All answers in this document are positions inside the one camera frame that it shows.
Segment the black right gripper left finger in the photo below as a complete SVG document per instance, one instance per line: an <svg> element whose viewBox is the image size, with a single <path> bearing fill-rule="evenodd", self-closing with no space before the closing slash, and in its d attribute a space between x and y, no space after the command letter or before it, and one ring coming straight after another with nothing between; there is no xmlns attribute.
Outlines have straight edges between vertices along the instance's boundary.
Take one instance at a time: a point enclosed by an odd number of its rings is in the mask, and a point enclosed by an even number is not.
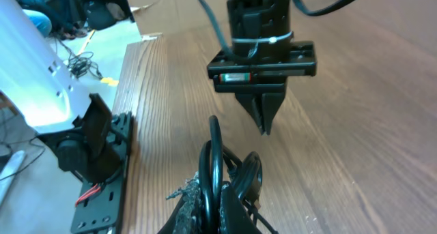
<svg viewBox="0 0 437 234"><path fill-rule="evenodd" d="M196 172L185 184L166 197L167 200L179 196L179 201L168 221L158 234L196 234L199 231L200 186Z"/></svg>

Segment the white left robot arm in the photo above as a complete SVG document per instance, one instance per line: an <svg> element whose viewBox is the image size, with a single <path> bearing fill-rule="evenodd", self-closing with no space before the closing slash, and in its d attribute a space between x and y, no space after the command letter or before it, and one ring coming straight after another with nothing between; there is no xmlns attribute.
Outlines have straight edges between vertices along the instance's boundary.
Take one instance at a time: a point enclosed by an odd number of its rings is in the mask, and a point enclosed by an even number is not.
<svg viewBox="0 0 437 234"><path fill-rule="evenodd" d="M208 64L219 93L233 93L269 134L285 97L287 78L314 76L313 42L296 42L289 8L302 0L226 0L231 44L214 12L198 0L221 50ZM1 0L1 91L57 156L59 167L93 185L124 178L131 115L113 115L46 43L16 0Z"/></svg>

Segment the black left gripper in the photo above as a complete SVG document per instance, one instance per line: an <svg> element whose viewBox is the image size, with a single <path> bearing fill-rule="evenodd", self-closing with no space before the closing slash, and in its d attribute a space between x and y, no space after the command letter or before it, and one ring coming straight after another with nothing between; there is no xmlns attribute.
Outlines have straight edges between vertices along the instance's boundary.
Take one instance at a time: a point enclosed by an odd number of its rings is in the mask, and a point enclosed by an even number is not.
<svg viewBox="0 0 437 234"><path fill-rule="evenodd" d="M218 93L236 93L237 101L252 117L259 132L270 135L282 105L289 76L315 76L317 60L312 41L290 42L284 59L234 63L218 53L207 65L208 78Z"/></svg>

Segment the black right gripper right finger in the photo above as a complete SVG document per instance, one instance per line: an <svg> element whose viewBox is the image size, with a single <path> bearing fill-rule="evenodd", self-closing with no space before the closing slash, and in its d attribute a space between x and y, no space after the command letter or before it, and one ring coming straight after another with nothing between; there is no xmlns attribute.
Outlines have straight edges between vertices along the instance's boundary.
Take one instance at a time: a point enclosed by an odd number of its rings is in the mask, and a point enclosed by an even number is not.
<svg viewBox="0 0 437 234"><path fill-rule="evenodd" d="M261 234L253 224L236 191L229 182L221 188L220 202L220 233L221 234Z"/></svg>

